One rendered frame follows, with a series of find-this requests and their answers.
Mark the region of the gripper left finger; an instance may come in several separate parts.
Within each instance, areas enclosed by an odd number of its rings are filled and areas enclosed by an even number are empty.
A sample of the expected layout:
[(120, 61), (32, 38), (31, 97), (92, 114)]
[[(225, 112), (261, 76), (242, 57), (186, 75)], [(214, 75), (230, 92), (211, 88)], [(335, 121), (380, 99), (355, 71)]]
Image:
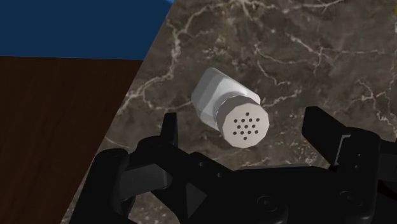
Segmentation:
[(160, 135), (140, 140), (134, 152), (113, 148), (95, 156), (69, 224), (137, 224), (129, 214), (146, 192), (180, 224), (224, 224), (235, 198), (225, 183), (231, 173), (179, 149), (177, 115), (167, 113)]

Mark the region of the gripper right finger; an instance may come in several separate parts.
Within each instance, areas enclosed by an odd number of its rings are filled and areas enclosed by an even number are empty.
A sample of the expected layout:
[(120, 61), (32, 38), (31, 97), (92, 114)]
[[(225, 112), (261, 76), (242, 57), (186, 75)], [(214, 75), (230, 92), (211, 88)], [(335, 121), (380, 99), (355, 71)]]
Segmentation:
[(337, 224), (397, 224), (397, 139), (348, 127), (317, 106), (305, 109), (302, 136), (335, 173)]

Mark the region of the white salt shaker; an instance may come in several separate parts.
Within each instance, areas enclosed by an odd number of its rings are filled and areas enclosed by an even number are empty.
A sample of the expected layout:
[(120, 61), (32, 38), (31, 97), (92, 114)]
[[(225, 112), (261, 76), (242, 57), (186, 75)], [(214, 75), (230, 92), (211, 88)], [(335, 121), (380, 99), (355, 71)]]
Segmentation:
[(200, 120), (233, 147), (255, 146), (267, 135), (269, 117), (258, 94), (214, 67), (205, 70), (191, 100)]

